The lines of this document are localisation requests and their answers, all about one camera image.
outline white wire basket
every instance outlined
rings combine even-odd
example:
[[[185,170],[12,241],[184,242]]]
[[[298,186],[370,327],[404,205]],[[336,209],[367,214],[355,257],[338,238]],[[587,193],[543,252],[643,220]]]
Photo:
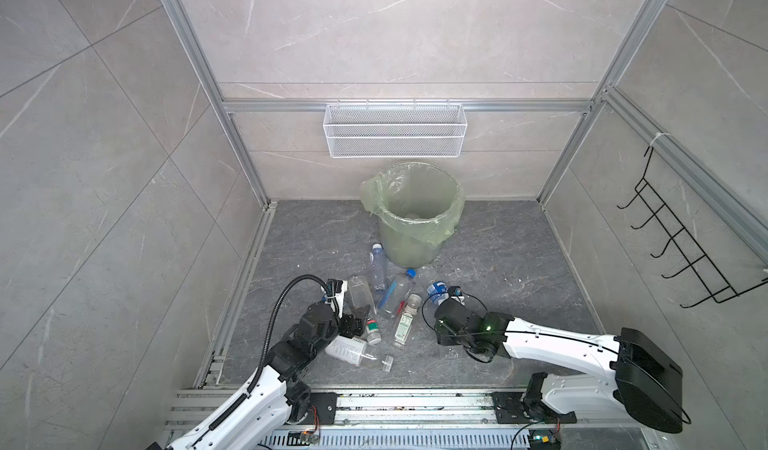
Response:
[[[322,120],[333,158],[458,157],[467,118],[457,103],[340,103]]]

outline white zip tie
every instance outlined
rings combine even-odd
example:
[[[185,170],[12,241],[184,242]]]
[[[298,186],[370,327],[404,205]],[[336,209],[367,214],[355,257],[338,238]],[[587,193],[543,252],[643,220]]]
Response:
[[[671,137],[671,136],[672,136],[672,133],[662,133],[662,132],[658,132],[658,133],[656,133],[656,136],[655,136],[655,137],[654,137],[652,140],[650,140],[650,143],[648,143],[648,147],[652,147],[652,146],[654,145],[654,143],[656,143],[656,140],[657,140],[659,137],[661,137],[662,135],[666,135],[666,136],[668,136],[668,137]]]

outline black metal rack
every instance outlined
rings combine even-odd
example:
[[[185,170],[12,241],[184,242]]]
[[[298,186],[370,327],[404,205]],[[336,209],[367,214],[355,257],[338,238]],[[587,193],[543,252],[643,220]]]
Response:
[[[672,208],[670,208],[667,205],[667,202],[665,202],[664,199],[661,198],[661,195],[659,195],[659,193],[656,191],[656,189],[653,186],[651,186],[650,182],[648,182],[648,180],[646,179],[645,176],[648,173],[648,165],[650,164],[650,158],[654,155],[653,147],[648,147],[645,150],[645,153],[643,154],[643,157],[645,157],[647,155],[648,155],[648,161],[646,161],[646,163],[645,163],[645,170],[643,171],[643,176],[642,176],[642,178],[640,178],[640,181],[638,182],[638,184],[634,186],[635,195],[632,197],[632,199],[629,201],[629,203],[627,203],[624,206],[619,206],[618,205],[618,207],[619,207],[619,209],[625,209],[629,205],[631,205],[634,200],[636,200],[639,197],[640,200],[645,204],[645,206],[650,211],[650,216],[648,217],[647,220],[645,220],[645,222],[643,222],[642,225],[640,225],[640,226],[632,225],[631,228],[632,229],[636,229],[636,230],[641,229],[644,226],[646,226],[649,221],[651,221],[652,219],[655,219],[659,223],[659,225],[661,225],[661,228],[664,229],[664,231],[667,233],[667,236],[669,237],[669,239],[667,240],[667,244],[664,245],[664,248],[661,250],[661,253],[659,253],[658,255],[654,255],[653,253],[651,253],[650,255],[653,256],[654,258],[660,258],[667,251],[667,248],[669,248],[670,244],[673,243],[677,247],[677,249],[680,251],[681,255],[683,256],[683,258],[685,259],[685,262],[686,262],[686,266],[684,266],[683,268],[681,268],[680,270],[675,272],[673,275],[669,275],[669,276],[662,275],[661,277],[665,278],[665,279],[674,278],[675,276],[678,276],[680,273],[682,273],[685,270],[690,268],[690,269],[692,269],[694,271],[694,273],[696,274],[696,278],[699,279],[701,284],[706,289],[706,292],[709,293],[709,296],[706,296],[703,299],[695,302],[693,305],[682,305],[681,304],[680,306],[685,308],[685,309],[689,309],[689,308],[695,307],[696,305],[699,305],[700,303],[703,303],[703,302],[705,302],[705,301],[707,301],[709,299],[712,299],[716,303],[724,303],[725,301],[728,301],[730,299],[734,299],[737,296],[742,296],[744,293],[747,293],[748,291],[752,291],[755,288],[758,288],[760,286],[768,284],[768,277],[766,277],[760,283],[758,283],[757,285],[751,286],[750,288],[748,288],[748,289],[746,289],[744,291],[736,291],[736,289],[730,284],[730,282],[725,277],[725,275],[723,275],[723,272],[720,272],[720,269],[717,268],[717,265],[715,265],[715,263],[712,261],[710,256],[707,255],[707,253],[704,251],[703,248],[701,248],[701,245],[696,241],[696,238],[688,231],[688,228],[686,228],[686,226],[683,225],[683,223],[680,221],[680,219],[677,218],[677,215],[674,213],[674,211],[672,211]],[[656,195],[656,198],[658,198],[658,200],[661,202],[661,206],[659,206],[656,210],[651,208],[651,206],[648,204],[648,201],[641,194],[645,189],[648,189],[651,192],[653,192],[653,194]],[[669,214],[672,215],[672,217],[674,218],[674,221],[676,221],[680,225],[680,229],[675,231],[674,233],[672,233],[670,231],[670,229],[667,228],[667,226],[664,224],[664,222],[661,221],[661,219],[658,216],[659,212],[662,209],[664,209],[664,208],[666,208],[667,211],[669,212]],[[690,238],[690,240],[696,244],[696,248],[698,248],[698,250],[701,252],[701,255],[697,256],[695,259],[691,259],[688,255],[686,255],[686,253],[683,251],[683,249],[680,247],[680,245],[678,244],[678,242],[676,240],[676,238],[681,237],[683,235],[687,235]],[[699,273],[698,270],[696,270],[696,267],[694,266],[696,263],[699,263],[699,262],[702,262],[702,261],[712,265],[712,267],[715,269],[717,274],[720,275],[720,278],[722,278],[723,281],[726,283],[724,288],[719,289],[719,290],[713,292],[710,289],[710,287],[706,284],[706,282],[704,282],[704,279],[701,277],[701,274]],[[725,293],[723,296],[721,296],[720,299],[718,299],[718,295],[723,294],[724,291],[728,291],[728,292]]]

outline gray wall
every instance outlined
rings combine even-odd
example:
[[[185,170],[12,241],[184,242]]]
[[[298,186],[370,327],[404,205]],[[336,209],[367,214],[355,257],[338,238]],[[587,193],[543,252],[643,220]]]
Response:
[[[670,0],[619,83],[630,98],[758,214],[766,206],[768,0]],[[640,179],[644,141],[610,110],[600,115],[547,205],[606,330],[644,331],[684,369],[694,420],[682,448],[768,448],[768,288],[682,309],[707,294],[650,215],[626,204]],[[660,157],[648,179],[736,289],[765,278],[765,263]],[[691,243],[682,241],[684,248]],[[713,287],[711,268],[696,266]]]
[[[258,208],[159,0],[0,0],[4,448],[144,448]]]
[[[591,98],[642,0],[182,0],[226,98]],[[357,198],[322,115],[236,118],[270,196]],[[472,114],[433,159],[470,198],[533,198],[578,115]]]

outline trash bin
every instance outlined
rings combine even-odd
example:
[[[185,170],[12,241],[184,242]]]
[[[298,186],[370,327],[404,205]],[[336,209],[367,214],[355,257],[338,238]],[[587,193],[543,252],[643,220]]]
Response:
[[[389,261],[406,268],[432,262],[453,235],[464,191],[446,170],[429,163],[397,163],[360,186],[360,201],[379,216]]]

